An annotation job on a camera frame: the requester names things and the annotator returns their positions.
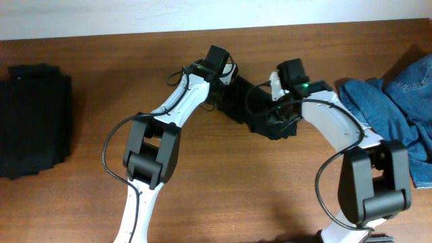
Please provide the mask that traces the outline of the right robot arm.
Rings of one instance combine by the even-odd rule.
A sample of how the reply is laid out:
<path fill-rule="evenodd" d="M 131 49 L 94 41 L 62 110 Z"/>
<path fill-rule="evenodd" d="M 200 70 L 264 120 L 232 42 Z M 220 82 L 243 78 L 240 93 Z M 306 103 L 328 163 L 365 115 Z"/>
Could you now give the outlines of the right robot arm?
<path fill-rule="evenodd" d="M 399 140 L 386 141 L 362 125 L 326 82 L 310 82 L 300 59 L 277 65 L 269 84 L 276 103 L 270 111 L 306 120 L 336 151 L 315 176 L 320 205 L 324 203 L 319 191 L 321 175 L 332 161 L 342 158 L 339 213 L 332 215 L 324 208 L 331 223 L 313 236 L 297 238 L 297 242 L 393 242 L 393 237 L 376 234 L 374 229 L 411 206 L 406 147 Z"/>

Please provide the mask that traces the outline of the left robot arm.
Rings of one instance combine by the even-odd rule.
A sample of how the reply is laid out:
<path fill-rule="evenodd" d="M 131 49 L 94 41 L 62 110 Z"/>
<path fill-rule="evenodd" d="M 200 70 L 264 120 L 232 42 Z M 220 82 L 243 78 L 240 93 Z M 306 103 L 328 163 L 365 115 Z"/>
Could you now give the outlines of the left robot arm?
<path fill-rule="evenodd" d="M 230 53 L 213 45 L 207 56 L 178 72 L 175 90 L 150 113 L 137 113 L 123 157 L 128 187 L 119 231 L 120 242 L 147 242 L 153 209 L 162 187 L 173 175 L 180 153 L 182 126 L 211 92 L 230 83 L 237 71 Z"/>

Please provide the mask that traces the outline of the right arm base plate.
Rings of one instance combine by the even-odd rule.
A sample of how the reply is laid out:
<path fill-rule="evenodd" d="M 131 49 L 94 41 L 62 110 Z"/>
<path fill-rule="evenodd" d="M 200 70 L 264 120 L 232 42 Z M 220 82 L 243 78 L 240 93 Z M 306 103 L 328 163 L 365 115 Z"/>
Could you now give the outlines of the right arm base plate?
<path fill-rule="evenodd" d="M 368 238 L 364 243 L 395 243 L 395 242 L 394 242 L 394 238 L 391 236 L 374 235 Z"/>

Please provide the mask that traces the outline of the black t-shirt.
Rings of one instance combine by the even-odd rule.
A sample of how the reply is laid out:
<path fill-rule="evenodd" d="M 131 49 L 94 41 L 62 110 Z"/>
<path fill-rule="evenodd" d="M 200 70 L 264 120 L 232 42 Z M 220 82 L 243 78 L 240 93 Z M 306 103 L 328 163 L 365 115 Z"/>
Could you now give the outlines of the black t-shirt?
<path fill-rule="evenodd" d="M 210 83 L 210 93 L 206 100 L 219 111 L 239 124 L 246 124 L 252 133 L 257 133 L 271 140 L 288 138 L 297 134 L 297 117 L 281 118 L 276 114 L 254 117 L 251 113 L 260 113 L 271 108 L 275 103 L 271 95 L 256 88 L 241 76 L 230 84 L 222 81 Z"/>

